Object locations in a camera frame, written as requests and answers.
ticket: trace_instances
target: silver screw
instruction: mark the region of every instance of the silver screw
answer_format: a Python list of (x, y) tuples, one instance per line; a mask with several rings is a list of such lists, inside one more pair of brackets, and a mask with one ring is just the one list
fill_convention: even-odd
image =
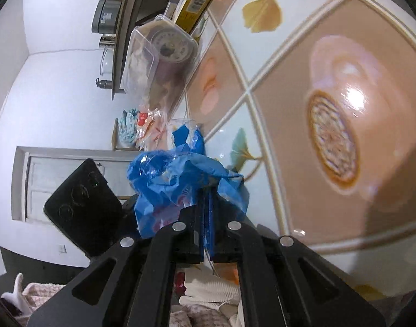
[(279, 239), (279, 242), (281, 243), (282, 246), (285, 246), (285, 247), (290, 247), (294, 244), (294, 240), (289, 236), (282, 236)]
[(125, 237), (120, 240), (120, 246), (122, 247), (131, 247), (134, 244), (134, 239), (132, 237)]
[(241, 223), (239, 223), (239, 222), (230, 222), (229, 224), (227, 224), (227, 227), (230, 230), (237, 231), (237, 230), (241, 229)]
[(174, 231), (183, 231), (187, 226), (183, 222), (175, 222), (172, 226)]

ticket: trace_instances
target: power outlet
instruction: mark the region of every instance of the power outlet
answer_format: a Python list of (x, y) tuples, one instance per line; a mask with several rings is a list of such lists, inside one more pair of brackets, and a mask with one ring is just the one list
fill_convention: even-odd
[(60, 253), (67, 253), (66, 246), (64, 246), (63, 244), (59, 244), (58, 245), (58, 252), (60, 252)]

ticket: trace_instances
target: yellow box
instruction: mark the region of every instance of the yellow box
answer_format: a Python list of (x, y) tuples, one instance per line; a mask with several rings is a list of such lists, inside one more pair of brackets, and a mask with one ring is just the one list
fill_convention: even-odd
[(175, 10), (173, 22), (190, 33), (209, 2), (210, 0), (180, 0)]

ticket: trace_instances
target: gray container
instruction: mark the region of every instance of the gray container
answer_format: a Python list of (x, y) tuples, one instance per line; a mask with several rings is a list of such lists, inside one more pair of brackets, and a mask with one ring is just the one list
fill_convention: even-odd
[(99, 0), (93, 17), (92, 32), (115, 34), (121, 4), (121, 0)]

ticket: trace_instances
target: green leaf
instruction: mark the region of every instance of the green leaf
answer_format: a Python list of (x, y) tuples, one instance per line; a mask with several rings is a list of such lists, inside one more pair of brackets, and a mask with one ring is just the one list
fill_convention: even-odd
[(243, 128), (238, 130), (237, 135), (232, 143), (232, 151), (230, 152), (230, 161), (232, 162), (232, 167), (240, 172), (244, 166), (244, 163), (249, 158), (249, 150), (247, 148), (246, 133)]

